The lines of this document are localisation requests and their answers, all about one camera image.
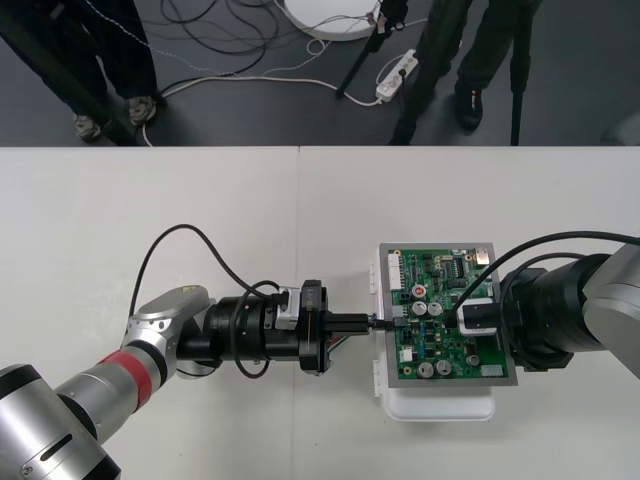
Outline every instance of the metal frame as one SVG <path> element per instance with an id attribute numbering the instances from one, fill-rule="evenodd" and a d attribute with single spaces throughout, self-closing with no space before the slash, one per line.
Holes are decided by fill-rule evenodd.
<path id="1" fill-rule="evenodd" d="M 493 263 L 495 261 L 495 253 L 492 243 L 382 243 L 379 248 L 380 256 L 380 281 L 382 284 L 382 305 L 384 308 L 385 318 L 392 318 L 391 307 L 393 299 L 391 289 L 389 287 L 389 275 L 385 272 L 389 271 L 388 252 L 389 250 L 454 250 L 454 249 L 473 249 L 484 247 L 489 251 L 489 259 Z M 500 280 L 498 273 L 492 274 L 493 294 L 494 298 L 500 299 Z M 473 378 L 473 379 L 428 379 L 428 380 L 400 380 L 398 378 L 398 363 L 396 360 L 396 332 L 395 330 L 385 333 L 385 350 L 387 354 L 387 376 L 389 379 L 389 388 L 429 388 L 429 387 L 498 387 L 498 386 L 515 386 L 518 385 L 516 376 L 516 366 L 511 357 L 511 352 L 507 347 L 509 342 L 500 330 L 500 339 L 502 345 L 505 346 L 507 357 L 507 373 L 508 378 Z"/>

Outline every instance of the leg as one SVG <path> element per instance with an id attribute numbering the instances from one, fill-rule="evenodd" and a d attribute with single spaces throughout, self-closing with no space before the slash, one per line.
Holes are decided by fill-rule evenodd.
<path id="1" fill-rule="evenodd" d="M 124 33 L 117 25 L 101 18 L 89 5 L 81 2 L 78 14 L 96 40 L 107 77 L 123 98 L 156 93 L 156 72 L 151 51 Z M 93 0 L 93 5 L 107 17 L 148 43 L 133 0 Z"/>
<path id="2" fill-rule="evenodd" d="M 431 44 L 435 40 L 434 37 L 438 35 L 438 27 L 442 20 L 443 10 L 446 8 L 446 3 L 451 1 L 466 2 L 466 8 L 468 10 L 473 0 L 435 0 L 433 2 L 431 11 L 429 12 L 429 20 L 427 21 L 427 25 L 424 27 L 424 30 L 420 35 L 420 40 L 418 41 L 418 46 L 416 47 L 416 58 L 418 58 L 419 61 L 423 61 L 422 59 L 425 58 L 425 53 L 428 51 L 428 45 Z M 440 71 L 441 77 L 445 76 L 447 73 L 449 73 L 449 70 L 451 70 L 451 61 L 458 54 L 458 49 L 460 48 L 460 40 L 462 40 L 462 33 L 466 24 L 467 17 L 464 16 L 460 19 L 454 37 L 447 49 L 445 63 L 443 64 Z"/>
<path id="3" fill-rule="evenodd" d="M 42 45 L 48 45 L 51 49 L 50 54 L 60 58 L 60 61 L 65 63 L 69 70 L 75 74 L 78 80 L 84 85 L 84 87 L 91 92 L 91 94 L 100 102 L 106 103 L 107 100 L 107 85 L 102 76 L 100 66 L 96 61 L 96 58 L 91 55 L 87 55 L 82 51 L 74 48 L 74 45 L 70 44 L 67 38 L 63 35 L 56 35 L 53 39 L 56 45 L 52 45 L 52 38 L 42 35 L 42 30 L 37 24 L 29 25 L 29 34 L 34 40 L 40 42 Z M 85 107 L 74 98 L 67 95 L 65 91 L 57 88 L 52 82 L 47 80 L 47 77 L 40 71 L 40 69 L 33 64 L 22 52 L 4 35 L 3 40 L 14 51 L 14 53 L 22 60 L 31 70 L 40 76 L 43 83 L 51 90 L 62 102 L 67 104 L 69 108 L 76 115 L 88 115 Z"/>
<path id="4" fill-rule="evenodd" d="M 535 8 L 541 0 L 534 0 Z M 519 0 L 490 0 L 475 41 L 458 69 L 464 89 L 484 90 L 504 61 L 515 33 Z"/>

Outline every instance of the tripod leg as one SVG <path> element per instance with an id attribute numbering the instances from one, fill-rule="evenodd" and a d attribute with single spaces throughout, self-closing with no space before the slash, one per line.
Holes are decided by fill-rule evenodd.
<path id="1" fill-rule="evenodd" d="M 462 18 L 466 15 L 468 4 L 464 0 L 450 0 L 442 12 L 440 24 L 434 41 L 425 49 L 423 58 L 419 58 L 419 71 L 416 82 L 411 88 L 404 113 L 396 124 L 389 145 L 409 145 L 416 130 L 416 122 L 426 100 L 431 98 L 440 79 L 442 65 L 446 61 L 451 41 Z"/>
<path id="2" fill-rule="evenodd" d="M 520 122 L 522 118 L 522 100 L 527 89 L 529 70 L 531 69 L 531 31 L 533 29 L 533 4 L 523 4 L 518 14 L 516 33 L 513 39 L 513 56 L 511 57 L 511 92 L 513 106 L 511 109 L 511 145 L 520 144 Z"/>
<path id="3" fill-rule="evenodd" d="M 360 55 L 358 55 L 355 63 L 351 66 L 351 69 L 347 73 L 347 76 L 344 77 L 344 80 L 340 84 L 338 90 L 336 90 L 336 98 L 344 97 L 344 91 L 349 87 L 349 84 L 354 79 L 360 68 L 362 68 L 364 61 L 367 59 L 371 52 L 377 52 L 382 46 L 383 42 L 384 35 L 380 35 L 378 31 L 374 29 L 373 33 L 369 37 L 369 40 L 367 40 L 367 44 L 364 46 L 364 49 L 362 50 L 362 52 L 360 52 Z"/>

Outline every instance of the black pole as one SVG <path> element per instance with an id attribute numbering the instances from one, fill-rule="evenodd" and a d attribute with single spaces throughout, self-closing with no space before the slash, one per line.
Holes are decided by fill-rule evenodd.
<path id="1" fill-rule="evenodd" d="M 522 118 L 522 100 L 527 89 L 529 70 L 531 69 L 531 32 L 533 30 L 534 6 L 523 2 L 518 13 L 518 23 L 513 39 L 511 57 L 511 92 L 513 107 L 511 110 L 511 145 L 520 144 L 520 122 Z"/>
<path id="2" fill-rule="evenodd" d="M 371 36 L 369 40 L 367 40 L 364 49 L 360 52 L 360 55 L 358 55 L 347 76 L 342 81 L 340 88 L 336 90 L 337 98 L 344 97 L 344 91 L 356 76 L 369 54 L 379 51 L 385 39 L 391 36 L 394 29 L 404 28 L 404 19 L 407 16 L 408 10 L 407 0 L 382 0 L 380 2 L 379 17 L 375 22 L 373 32 L 371 32 Z"/>
<path id="3" fill-rule="evenodd" d="M 371 34 L 371 36 L 369 37 L 369 40 L 367 40 L 367 43 L 364 46 L 364 49 L 362 50 L 362 52 L 360 52 L 360 55 L 358 55 L 358 58 L 356 59 L 355 63 L 351 66 L 351 69 L 347 73 L 347 76 L 344 77 L 344 80 L 340 84 L 340 87 L 338 88 L 338 90 L 336 90 L 337 98 L 344 97 L 344 91 L 347 89 L 347 87 L 349 87 L 349 84 L 351 83 L 353 78 L 356 76 L 356 74 L 364 64 L 364 61 L 367 59 L 369 54 L 373 51 L 377 51 L 380 48 L 380 46 L 378 46 L 376 49 L 375 45 L 378 43 L 382 45 L 383 42 L 384 42 L 384 35 L 380 35 L 377 29 L 374 28 L 373 33 Z"/>
<path id="4" fill-rule="evenodd" d="M 38 38 L 29 33 L 33 25 L 38 25 Z M 33 9 L 29 2 L 0 1 L 0 33 L 28 59 L 38 74 L 58 91 L 82 105 L 113 143 L 120 146 L 139 145 L 135 135 L 111 115 L 107 106 L 84 87 L 67 65 L 52 53 L 47 42 L 42 40 L 46 37 L 52 44 L 56 43 L 52 25 L 51 18 Z"/>
<path id="5" fill-rule="evenodd" d="M 460 22 L 467 13 L 466 0 L 449 0 L 442 12 L 438 25 L 427 25 L 426 28 L 437 28 L 433 41 L 418 58 L 418 76 L 409 92 L 406 108 L 396 124 L 393 138 L 389 145 L 409 145 L 416 131 L 418 116 L 424 109 L 427 100 L 433 95 L 440 79 L 442 65 L 454 39 Z"/>

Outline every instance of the capacitor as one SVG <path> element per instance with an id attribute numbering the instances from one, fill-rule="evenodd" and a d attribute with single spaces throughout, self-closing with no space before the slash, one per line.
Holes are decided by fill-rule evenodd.
<path id="1" fill-rule="evenodd" d="M 411 289 L 411 295 L 413 295 L 413 298 L 421 300 L 427 296 L 427 289 L 424 287 L 424 285 L 414 285 Z"/>
<path id="2" fill-rule="evenodd" d="M 427 304 L 424 302 L 414 302 L 413 305 L 411 305 L 411 311 L 414 315 L 421 317 L 427 313 Z"/>
<path id="3" fill-rule="evenodd" d="M 436 303 L 436 302 L 432 302 L 427 307 L 427 312 L 432 317 L 437 317 L 438 315 L 442 315 L 442 305 L 440 305 L 439 303 Z"/>
<path id="4" fill-rule="evenodd" d="M 477 367 L 478 365 L 480 365 L 480 357 L 478 357 L 477 355 L 469 355 L 467 357 L 467 365 L 469 365 L 470 367 Z"/>
<path id="5" fill-rule="evenodd" d="M 429 362 L 422 362 L 418 365 L 417 373 L 420 378 L 431 378 L 434 374 L 433 365 Z"/>
<path id="6" fill-rule="evenodd" d="M 436 372 L 440 375 L 449 375 L 451 373 L 451 363 L 449 363 L 449 360 L 438 360 L 438 363 L 436 363 Z"/>

